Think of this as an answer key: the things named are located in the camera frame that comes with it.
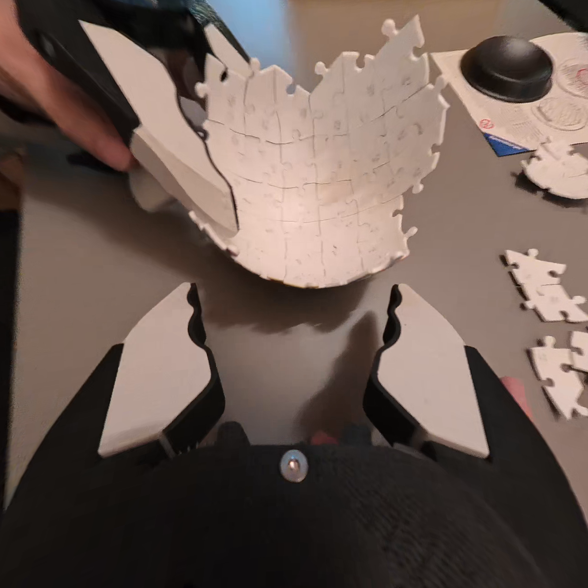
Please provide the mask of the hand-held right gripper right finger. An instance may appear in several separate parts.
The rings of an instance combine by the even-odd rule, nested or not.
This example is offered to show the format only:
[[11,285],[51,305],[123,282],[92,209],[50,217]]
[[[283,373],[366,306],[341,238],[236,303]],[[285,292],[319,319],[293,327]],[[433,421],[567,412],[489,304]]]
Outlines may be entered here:
[[366,384],[364,413],[389,446],[437,443],[489,457],[466,346],[410,286],[392,287],[383,345]]

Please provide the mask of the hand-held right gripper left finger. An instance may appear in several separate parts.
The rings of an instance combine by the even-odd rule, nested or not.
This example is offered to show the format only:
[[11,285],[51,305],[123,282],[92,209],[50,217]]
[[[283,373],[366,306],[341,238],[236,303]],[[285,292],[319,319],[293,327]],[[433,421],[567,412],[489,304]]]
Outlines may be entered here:
[[102,458],[157,443],[168,456],[198,447],[225,409],[195,283],[182,283],[123,342],[99,442]]

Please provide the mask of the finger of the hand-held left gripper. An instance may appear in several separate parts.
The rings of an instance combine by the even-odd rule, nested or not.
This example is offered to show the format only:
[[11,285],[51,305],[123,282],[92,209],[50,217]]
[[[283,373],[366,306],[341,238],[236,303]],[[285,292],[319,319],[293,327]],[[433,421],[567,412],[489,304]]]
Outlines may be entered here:
[[250,70],[250,59],[237,42],[231,42],[213,23],[204,27],[204,33],[212,54],[228,70]]
[[130,140],[138,163],[198,219],[238,232],[231,188],[184,117],[164,64],[114,29],[79,23],[139,118]]

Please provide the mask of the white partly built puzzle ball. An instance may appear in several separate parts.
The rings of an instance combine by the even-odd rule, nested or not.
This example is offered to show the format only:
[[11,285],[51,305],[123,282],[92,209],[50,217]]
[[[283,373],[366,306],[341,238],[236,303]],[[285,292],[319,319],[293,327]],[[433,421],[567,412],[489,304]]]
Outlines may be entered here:
[[228,70],[208,54],[205,145],[228,182],[238,232],[192,220],[248,271],[296,288],[333,288],[379,273],[409,254],[403,195],[435,170],[449,104],[430,81],[420,18],[386,19],[378,53],[342,52],[312,92],[280,67]]

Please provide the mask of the white joined puzzle pieces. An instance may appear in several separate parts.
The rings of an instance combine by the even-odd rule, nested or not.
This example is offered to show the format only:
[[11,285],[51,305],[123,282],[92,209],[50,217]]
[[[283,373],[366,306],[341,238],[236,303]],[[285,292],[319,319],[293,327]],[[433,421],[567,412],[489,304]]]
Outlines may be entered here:
[[507,249],[503,255],[525,309],[534,311],[542,322],[587,322],[587,312],[582,309],[587,299],[570,296],[561,284],[565,264],[540,260],[537,249],[525,253]]
[[553,336],[545,336],[540,344],[528,349],[533,371],[549,402],[560,417],[587,417],[587,408],[580,404],[584,384],[572,368],[571,350],[556,345]]

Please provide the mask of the white puzzle piece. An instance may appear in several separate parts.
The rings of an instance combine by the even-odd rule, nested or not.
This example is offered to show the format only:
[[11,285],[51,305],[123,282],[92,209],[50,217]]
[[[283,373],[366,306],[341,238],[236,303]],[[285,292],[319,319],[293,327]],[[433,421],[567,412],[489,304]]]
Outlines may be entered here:
[[576,371],[587,374],[587,338],[585,331],[574,330],[570,332],[569,348],[571,366]]

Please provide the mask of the white curved puzzle section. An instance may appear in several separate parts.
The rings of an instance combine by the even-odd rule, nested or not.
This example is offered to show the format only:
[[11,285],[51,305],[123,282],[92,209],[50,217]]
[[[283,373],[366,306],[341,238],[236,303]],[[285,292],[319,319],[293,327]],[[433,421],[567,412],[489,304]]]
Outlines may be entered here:
[[547,137],[521,167],[528,180],[552,195],[587,199],[587,158],[567,143]]

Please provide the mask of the person's left hand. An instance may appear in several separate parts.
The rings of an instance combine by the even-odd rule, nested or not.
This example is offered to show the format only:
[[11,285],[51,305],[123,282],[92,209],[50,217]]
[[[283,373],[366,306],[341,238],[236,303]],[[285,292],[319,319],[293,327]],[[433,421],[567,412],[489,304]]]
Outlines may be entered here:
[[14,1],[1,1],[1,95],[43,115],[103,164],[127,172],[136,160],[106,114],[39,55],[20,29]]

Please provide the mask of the white instruction leaflet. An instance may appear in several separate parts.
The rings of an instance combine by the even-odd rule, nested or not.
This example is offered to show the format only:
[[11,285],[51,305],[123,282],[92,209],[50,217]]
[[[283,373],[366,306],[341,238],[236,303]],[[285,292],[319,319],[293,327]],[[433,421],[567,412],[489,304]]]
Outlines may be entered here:
[[554,73],[550,91],[527,104],[501,102],[470,87],[460,71],[465,50],[430,54],[497,156],[535,151],[546,138],[587,143],[587,33],[556,33],[532,42],[551,57]]

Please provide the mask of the black dome stand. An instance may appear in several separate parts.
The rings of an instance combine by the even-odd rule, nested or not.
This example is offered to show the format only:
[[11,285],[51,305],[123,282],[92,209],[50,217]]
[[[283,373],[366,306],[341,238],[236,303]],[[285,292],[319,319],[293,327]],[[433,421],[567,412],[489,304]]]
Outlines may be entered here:
[[494,36],[466,51],[460,71],[467,84],[490,98],[529,104],[552,88],[554,64],[535,43],[515,36]]

